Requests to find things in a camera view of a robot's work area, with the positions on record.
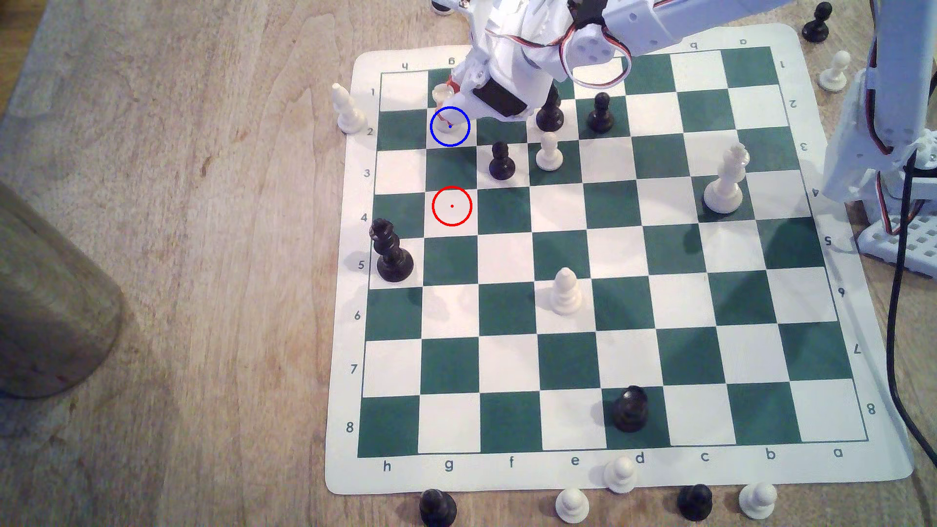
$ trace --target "wood grain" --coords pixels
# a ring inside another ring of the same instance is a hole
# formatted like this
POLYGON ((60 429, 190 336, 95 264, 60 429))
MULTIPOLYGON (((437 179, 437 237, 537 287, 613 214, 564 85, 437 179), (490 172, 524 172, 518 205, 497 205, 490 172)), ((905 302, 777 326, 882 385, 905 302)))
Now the wood grain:
MULTIPOLYGON (((852 73, 870 17, 834 5, 829 40, 804 52, 819 72, 848 50, 852 73)), ((799 28, 813 8, 740 23, 799 28)), ((0 123, 0 181, 114 277, 130 314, 87 382, 0 401, 0 523, 419 525, 416 495, 324 485, 345 145, 329 86, 367 51, 467 42, 422 0, 50 1, 0 123)), ((816 96, 829 133, 842 95, 816 96)), ((882 321, 892 268, 863 262, 882 321)), ((935 291, 906 279, 897 366, 933 441, 935 291)), ((897 482, 782 486, 764 523, 934 524, 937 471, 915 453, 897 482)), ((748 523, 739 489, 715 488, 704 524, 748 523)), ((584 525, 687 523, 676 489, 587 495, 584 525)), ((458 522, 560 525, 555 496, 460 493, 458 522)))

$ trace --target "white pawn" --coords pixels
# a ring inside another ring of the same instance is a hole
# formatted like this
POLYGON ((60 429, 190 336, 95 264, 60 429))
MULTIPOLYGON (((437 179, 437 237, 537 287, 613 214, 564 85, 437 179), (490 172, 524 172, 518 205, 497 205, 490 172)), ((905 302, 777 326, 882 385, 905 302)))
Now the white pawn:
POLYGON ((749 153, 742 143, 735 143, 726 150, 717 172, 719 179, 706 185, 703 191, 703 202, 710 210, 729 214, 742 204, 742 190, 738 182, 745 179, 745 167, 749 160, 749 153))
POLYGON ((569 267, 560 269, 553 280, 550 303, 553 311, 559 315, 571 315, 582 306, 583 294, 579 290, 579 280, 569 267))
POLYGON ((843 71, 849 66, 849 61, 849 52, 836 52, 829 68, 824 69, 817 77, 817 84, 827 92, 842 91, 842 88, 846 87, 846 74, 843 71))
POLYGON ((612 459, 605 465, 603 479, 605 486, 616 494, 631 492, 638 482, 634 461, 627 456, 612 459))
POLYGON ((559 151, 557 134, 544 132, 540 139, 540 151, 537 152, 537 166, 541 170, 553 172, 563 164, 563 153, 559 151))
POLYGON ((778 491, 770 483, 746 485, 738 494, 738 507, 751 519, 765 519, 774 512, 778 491))
POLYGON ((348 90, 339 83, 332 84, 332 107, 338 112, 338 127, 343 132, 358 133, 367 125, 364 112, 355 108, 348 90))
POLYGON ((565 489, 557 496, 557 516, 567 523, 579 523, 588 516, 588 498, 580 489, 565 489))

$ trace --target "white square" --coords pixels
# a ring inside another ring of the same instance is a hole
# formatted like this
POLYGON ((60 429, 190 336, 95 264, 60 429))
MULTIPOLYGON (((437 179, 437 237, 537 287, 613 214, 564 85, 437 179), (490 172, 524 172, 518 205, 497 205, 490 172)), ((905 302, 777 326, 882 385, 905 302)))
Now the white square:
POLYGON ((478 386, 488 392, 540 390, 536 335, 495 335, 478 339, 478 386))
POLYGON ((642 224, 685 225, 698 221, 689 177, 639 179, 637 187, 642 224))
POLYGON ((721 52, 674 53, 670 55, 670 64, 678 92, 728 87, 721 52))
POLYGON ((754 220, 700 223, 706 271, 754 271, 765 268, 758 223, 754 220))
POLYGON ((586 229, 586 199, 581 183, 530 188, 530 226, 534 233, 586 229))
POLYGON ((683 133, 677 92, 625 96, 632 136, 683 133))
POLYGON ((640 225, 589 229, 586 240, 589 275, 594 279, 647 275, 644 229, 640 225))
POLYGON ((637 176, 630 137, 601 137, 579 142, 583 183, 625 181, 637 176))
POLYGON ((706 273, 651 275, 650 300, 659 328, 716 325, 706 273))
POLYGON ((420 428, 417 451, 480 452, 482 450, 482 404, 474 394, 420 396, 420 428))
POLYGON ((426 192, 425 150, 379 150, 375 194, 426 192))
POLYGON ((592 300, 592 280, 579 279, 579 291, 583 295, 582 306, 575 313, 559 315, 553 311, 550 295, 553 280, 534 283, 534 303, 537 305, 537 333, 580 333, 595 331, 595 305, 592 300))
POLYGON ((420 395, 422 359, 423 341, 420 339, 366 342, 363 396, 420 395))
POLYGON ((380 76, 380 110, 421 110, 429 100, 429 73, 404 71, 380 76))
POLYGON ((852 379, 791 381, 801 441, 866 439, 852 379))
POLYGON ((540 392, 543 450, 605 448, 602 390, 540 392))
POLYGON ((800 171, 746 175, 755 219, 802 218, 811 214, 800 171))
POLYGON ((478 337, 478 284, 423 287, 423 338, 478 337))
POLYGON ((725 151, 738 143, 735 130, 714 130, 683 134, 690 175, 716 175, 725 151))
POLYGON ((474 188, 457 190, 449 188, 439 193, 426 192, 424 205, 424 236, 427 238, 440 238, 444 236, 474 236, 478 234, 478 190, 474 188), (433 215, 433 198, 436 198, 436 216, 433 215), (465 223, 449 226, 446 223, 458 223, 468 216, 465 223))
POLYGON ((777 324, 721 325, 716 333, 728 384, 789 380, 777 324))
POLYGON ((836 320, 836 309, 823 267, 768 269, 767 283, 771 288, 778 324, 836 320))
POLYGON ((784 99, 776 84, 729 88, 736 129, 787 126, 784 99))
POLYGON ((665 386, 670 444, 735 444, 729 391, 725 384, 665 386))
POLYGON ((600 331, 595 343, 602 388, 663 385, 656 330, 600 331))

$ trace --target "black chess piece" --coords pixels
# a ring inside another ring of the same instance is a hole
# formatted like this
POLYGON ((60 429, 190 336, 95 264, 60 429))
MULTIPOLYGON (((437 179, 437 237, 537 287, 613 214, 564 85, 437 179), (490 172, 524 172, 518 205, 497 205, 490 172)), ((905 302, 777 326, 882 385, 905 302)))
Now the black chess piece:
POLYGON ((680 489, 677 508, 683 518, 689 521, 703 521, 712 512, 712 490, 702 483, 680 489))
POLYGON ((508 144, 498 141, 491 145, 491 155, 494 159, 488 163, 488 173, 500 181, 514 175, 514 160, 508 157, 508 144))
POLYGON ((586 117, 586 124, 595 133, 605 133, 615 125, 615 116, 608 111, 609 102, 611 99, 605 92, 595 96, 595 110, 586 117))
POLYGON ((833 12, 833 6, 829 2, 817 4, 817 9, 813 11, 813 20, 804 24, 800 30, 800 35, 808 42, 819 44, 829 37, 829 28, 826 27, 826 20, 833 12))
POLYGON ((612 423, 623 432, 636 432, 647 424, 647 394, 639 386, 628 386, 612 402, 612 423))
POLYGON ((557 131, 563 128, 563 119, 563 111, 559 108, 559 90, 555 84, 550 84, 546 102, 537 112, 537 128, 543 131, 557 131))
POLYGON ((424 490, 420 495, 420 519, 426 527, 449 527, 456 512, 455 500, 442 490, 424 490))

